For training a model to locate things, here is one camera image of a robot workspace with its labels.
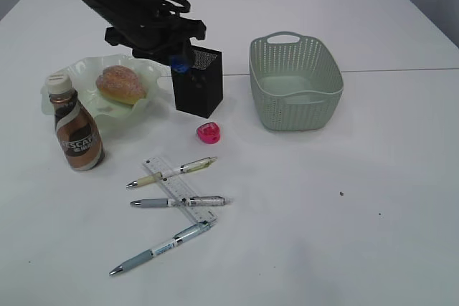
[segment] plate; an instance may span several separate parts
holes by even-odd
[[[140,78],[147,91],[145,98],[138,100],[135,105],[126,105],[103,97],[95,81],[102,71],[110,66],[121,65],[133,70]],[[57,72],[70,76],[73,87],[78,91],[78,98],[87,111],[101,125],[115,125],[128,118],[140,115],[154,100],[158,92],[158,78],[167,75],[167,68],[162,64],[148,60],[136,59],[127,55],[111,55],[108,57],[87,57]],[[42,112],[54,115],[54,108],[49,101],[47,88],[42,87]]]

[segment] green plastic basket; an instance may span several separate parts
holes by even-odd
[[[268,41],[285,35],[299,40]],[[252,42],[250,84],[258,115],[271,130],[322,128],[343,93],[343,78],[325,45],[294,32],[276,32]]]

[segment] gray pen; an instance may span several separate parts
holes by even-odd
[[[135,267],[138,267],[139,265],[148,262],[156,256],[163,254],[164,252],[173,249],[174,247],[177,247],[183,244],[184,242],[193,239],[196,236],[199,236],[201,233],[209,231],[212,226],[213,224],[207,221],[198,222],[196,225],[193,225],[188,229],[185,229],[184,231],[176,234],[174,238],[168,240],[167,242],[164,242],[163,244],[158,245],[153,249],[146,250],[141,254],[135,256],[134,258],[131,258],[126,262],[121,263],[110,272],[110,276],[120,274],[121,272],[128,272],[129,270],[134,269]]]
[[[198,207],[198,206],[225,206],[230,203],[229,199],[221,196],[189,197],[180,201],[173,199],[145,199],[132,201],[131,206],[137,208],[166,208],[166,207]]]

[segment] basket handle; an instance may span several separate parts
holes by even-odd
[[[272,34],[269,34],[269,35],[265,36],[264,39],[266,40],[266,42],[268,44],[273,44],[273,43],[269,43],[268,40],[273,38],[273,37],[276,37],[276,36],[294,36],[294,37],[299,38],[300,41],[305,39],[305,36],[297,34],[296,32],[275,32],[275,33],[272,33]]]
[[[297,97],[302,97],[310,95],[312,96],[312,99],[309,100],[308,102],[305,102],[304,104],[321,104],[327,101],[327,95],[321,93],[321,92],[314,92],[314,91],[301,91],[301,92],[296,92],[294,94],[290,95],[284,95],[284,96],[278,96],[282,102],[285,104],[295,104],[292,102]]]

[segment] nescafe bottle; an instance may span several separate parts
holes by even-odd
[[[57,73],[47,78],[49,100],[55,108],[55,131],[70,166],[86,171],[104,159],[102,140],[89,112],[78,100],[69,76]]]

